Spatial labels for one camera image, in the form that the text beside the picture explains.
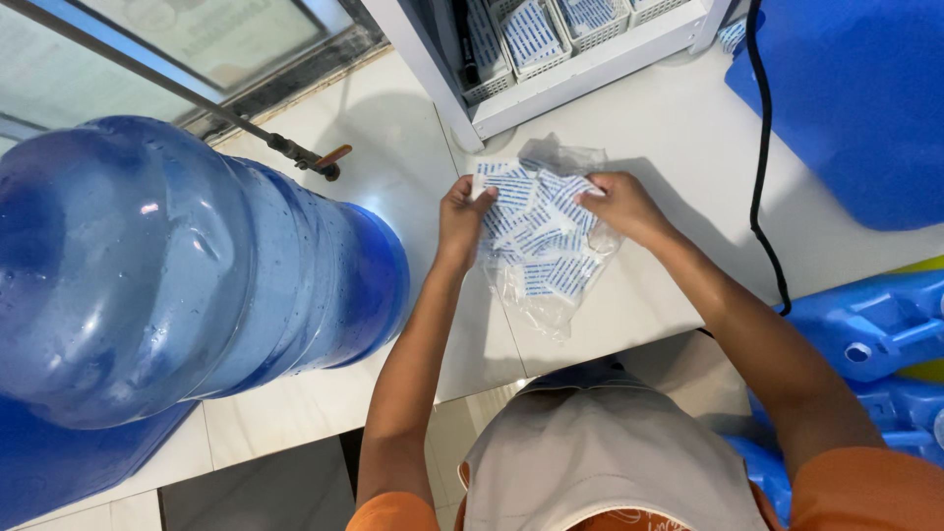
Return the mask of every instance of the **window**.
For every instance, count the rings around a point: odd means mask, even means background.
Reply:
[[[118,113],[209,139],[230,125],[10,8],[29,3],[255,116],[388,45],[359,0],[0,0],[0,153]]]

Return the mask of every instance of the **orange shirt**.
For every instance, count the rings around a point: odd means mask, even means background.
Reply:
[[[773,507],[751,484],[761,515],[783,531]],[[800,468],[793,485],[790,529],[796,531],[942,531],[944,470],[911,455],[843,448]],[[462,531],[465,501],[455,531]],[[436,513],[419,496],[388,492],[355,513],[347,531],[436,531]],[[589,518],[571,531],[683,531],[665,517],[623,509]]]

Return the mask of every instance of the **sleeve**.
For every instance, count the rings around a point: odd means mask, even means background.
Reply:
[[[410,492],[387,492],[362,505],[347,531],[439,531],[436,513]]]
[[[931,531],[943,522],[944,469],[911,455],[830,450],[794,480],[791,531]]]

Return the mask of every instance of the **glass pane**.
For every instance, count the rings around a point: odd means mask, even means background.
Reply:
[[[82,2],[224,89],[271,72],[329,36],[292,0]]]
[[[14,11],[0,8],[0,112],[65,128],[109,114],[173,121],[193,105]]]

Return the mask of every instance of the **hand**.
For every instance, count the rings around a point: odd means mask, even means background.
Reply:
[[[574,196],[574,201],[637,244],[650,248],[678,234],[632,174],[592,173],[587,178],[606,195],[584,192]]]
[[[436,263],[456,267],[465,273],[475,264],[479,246],[481,219],[498,197],[498,189],[489,187],[475,201],[467,198],[472,193],[472,176],[463,175],[439,201],[439,248]]]

